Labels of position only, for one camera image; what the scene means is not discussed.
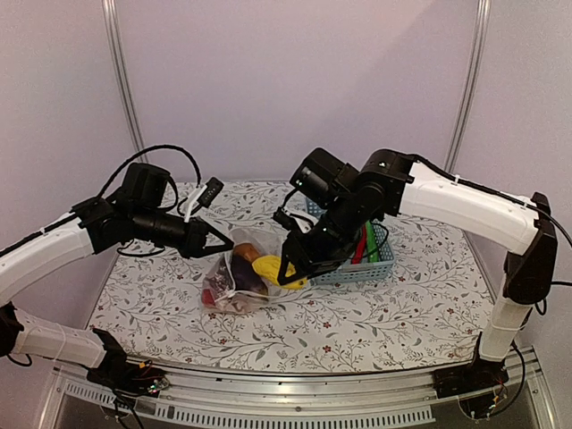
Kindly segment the yellow corn cob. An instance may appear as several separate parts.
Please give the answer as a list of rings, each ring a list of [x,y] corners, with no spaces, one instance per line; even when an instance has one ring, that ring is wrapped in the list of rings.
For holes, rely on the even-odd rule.
[[[254,272],[271,284],[285,290],[300,290],[307,285],[307,278],[301,278],[294,282],[280,284],[278,282],[278,274],[281,268],[281,258],[275,255],[261,256],[252,262]]]

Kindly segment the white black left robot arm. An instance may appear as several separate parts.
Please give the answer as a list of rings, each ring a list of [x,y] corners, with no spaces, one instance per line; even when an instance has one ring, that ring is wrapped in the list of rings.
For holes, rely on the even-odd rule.
[[[132,381],[132,368],[112,335],[78,330],[27,314],[13,298],[33,283],[77,260],[131,240],[173,248],[184,258],[208,257],[232,248],[232,241],[195,215],[223,189],[216,178],[190,193],[184,215],[163,206],[166,188],[175,185],[165,169],[131,164],[110,196],[89,198],[57,221],[1,252],[1,355],[33,355],[97,368],[114,388]]]

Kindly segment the brown potato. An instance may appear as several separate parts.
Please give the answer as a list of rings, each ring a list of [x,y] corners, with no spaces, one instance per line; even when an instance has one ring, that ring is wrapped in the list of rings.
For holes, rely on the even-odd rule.
[[[240,243],[233,248],[233,254],[238,257],[242,257],[249,263],[253,263],[256,259],[261,257],[260,252],[257,248],[248,242]]]

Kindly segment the clear zip top bag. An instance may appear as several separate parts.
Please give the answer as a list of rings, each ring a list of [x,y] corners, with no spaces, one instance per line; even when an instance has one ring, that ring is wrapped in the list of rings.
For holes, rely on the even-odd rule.
[[[279,253],[281,236],[255,228],[231,231],[233,247],[222,253],[203,279],[204,309],[227,314],[247,314],[266,307],[283,290],[257,274],[252,266],[259,257]]]

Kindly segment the red cherry tomato cluster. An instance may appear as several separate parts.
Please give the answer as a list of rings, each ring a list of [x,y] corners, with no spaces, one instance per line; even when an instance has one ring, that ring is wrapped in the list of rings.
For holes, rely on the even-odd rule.
[[[205,277],[200,300],[205,309],[221,313],[246,314],[258,307],[252,297],[234,289],[227,270],[217,270]]]

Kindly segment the purple eggplant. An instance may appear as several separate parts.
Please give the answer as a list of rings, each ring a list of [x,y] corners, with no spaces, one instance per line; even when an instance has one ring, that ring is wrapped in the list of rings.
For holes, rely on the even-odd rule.
[[[258,276],[252,264],[242,257],[231,258],[231,277],[234,281],[234,289],[238,292],[247,292],[256,297],[266,298],[268,288],[262,278]]]

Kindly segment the light blue plastic basket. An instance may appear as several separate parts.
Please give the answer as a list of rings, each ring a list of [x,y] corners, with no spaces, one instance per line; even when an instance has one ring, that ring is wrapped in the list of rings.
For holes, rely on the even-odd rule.
[[[367,223],[366,236],[357,246],[357,254],[344,262],[336,271],[318,275],[309,281],[312,285],[380,281],[391,272],[395,256],[388,241],[389,231],[381,223]]]

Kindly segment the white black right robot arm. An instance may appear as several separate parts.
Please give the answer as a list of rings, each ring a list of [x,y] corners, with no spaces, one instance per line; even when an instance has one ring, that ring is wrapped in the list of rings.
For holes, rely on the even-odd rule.
[[[497,373],[526,315],[551,289],[558,239],[547,197],[514,197],[442,171],[422,156],[379,149],[361,169],[314,149],[290,184],[323,210],[307,231],[291,225],[282,244],[278,283],[336,270],[357,249],[362,227],[386,215],[446,223],[507,251],[504,283],[462,382],[482,389]]]

